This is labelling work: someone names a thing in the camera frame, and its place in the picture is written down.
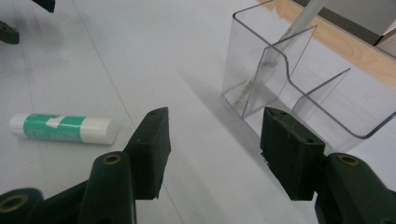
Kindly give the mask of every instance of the glue stick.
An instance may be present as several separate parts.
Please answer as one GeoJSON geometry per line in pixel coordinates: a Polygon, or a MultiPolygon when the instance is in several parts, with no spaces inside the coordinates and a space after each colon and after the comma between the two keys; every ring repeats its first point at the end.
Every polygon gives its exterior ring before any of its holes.
{"type": "Polygon", "coordinates": [[[117,137],[117,125],[112,119],[17,114],[9,122],[17,137],[111,145],[117,137]]]}

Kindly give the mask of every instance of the transparent plastic box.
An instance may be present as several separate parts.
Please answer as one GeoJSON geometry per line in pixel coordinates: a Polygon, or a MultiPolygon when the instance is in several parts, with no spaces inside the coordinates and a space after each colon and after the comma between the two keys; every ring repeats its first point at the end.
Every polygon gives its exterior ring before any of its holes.
{"type": "Polygon", "coordinates": [[[316,39],[316,26],[279,41],[290,27],[276,0],[233,14],[222,97],[256,134],[266,106],[291,113],[347,152],[396,116],[396,93],[316,39]]]}

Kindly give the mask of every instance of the white table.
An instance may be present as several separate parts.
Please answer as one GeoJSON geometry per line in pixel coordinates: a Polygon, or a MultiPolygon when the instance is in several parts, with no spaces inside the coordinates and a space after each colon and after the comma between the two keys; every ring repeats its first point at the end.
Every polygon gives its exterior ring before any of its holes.
{"type": "MultiPolygon", "coordinates": [[[[150,110],[168,106],[172,153],[159,200],[137,201],[139,223],[317,223],[313,202],[291,202],[256,139],[220,98],[232,14],[253,0],[62,0],[55,13],[0,0],[21,43],[0,42],[0,194],[45,198],[123,150],[150,110]],[[17,139],[16,113],[113,118],[111,147],[17,139]]],[[[352,153],[396,190],[396,121],[352,153]]]]}

